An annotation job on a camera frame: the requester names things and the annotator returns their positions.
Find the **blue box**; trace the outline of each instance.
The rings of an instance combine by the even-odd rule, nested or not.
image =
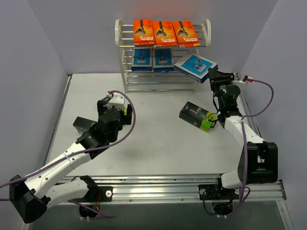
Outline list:
[[[170,48],[155,48],[153,50],[154,72],[168,73],[175,70],[173,54]]]
[[[209,77],[208,68],[218,69],[217,63],[195,54],[187,54],[175,63],[175,69],[204,83]]]
[[[151,48],[135,48],[132,53],[132,71],[152,71],[153,59]]]

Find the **tabletop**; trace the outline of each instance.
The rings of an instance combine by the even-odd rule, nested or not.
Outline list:
[[[49,161],[80,136],[72,126],[77,116],[98,120],[96,103],[109,90],[123,91],[121,74],[73,74]],[[212,94],[208,80],[196,93],[128,93],[136,110],[136,125],[131,135],[69,176],[218,174],[235,170],[242,146],[227,130],[217,124],[204,132],[178,117],[187,101],[215,112]],[[244,113],[239,98],[237,102]],[[124,126],[118,139],[129,129],[130,126]]]

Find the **shelf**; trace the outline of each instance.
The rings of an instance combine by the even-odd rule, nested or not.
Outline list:
[[[211,24],[208,19],[201,24],[194,24],[200,46],[179,47],[163,46],[172,48],[174,62],[176,63],[186,52],[195,51],[205,56],[211,45]],[[179,71],[159,73],[154,71],[132,71],[132,52],[134,47],[152,48],[157,46],[135,46],[133,43],[132,24],[123,24],[121,20],[115,22],[115,43],[118,53],[123,85],[127,92],[195,92],[198,83]]]

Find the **black box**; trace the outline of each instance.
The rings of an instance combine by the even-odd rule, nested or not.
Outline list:
[[[189,122],[191,125],[194,125],[205,132],[208,132],[208,130],[213,127],[214,123],[216,122],[215,113],[211,113],[203,108],[200,108],[191,102],[187,102],[181,109],[179,118]]]

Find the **wall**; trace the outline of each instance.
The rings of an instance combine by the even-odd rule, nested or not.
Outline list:
[[[212,23],[210,58],[239,71],[277,0],[28,0],[68,73],[119,72],[116,19]]]
[[[261,134],[279,147],[279,177],[295,229],[306,229],[307,1],[279,0],[241,73],[269,82],[271,107],[256,118]],[[252,112],[261,110],[270,90],[257,83],[245,92]]]
[[[27,1],[1,1],[0,31],[2,184],[44,163],[67,74]],[[10,202],[1,203],[0,229],[17,229],[20,220]]]

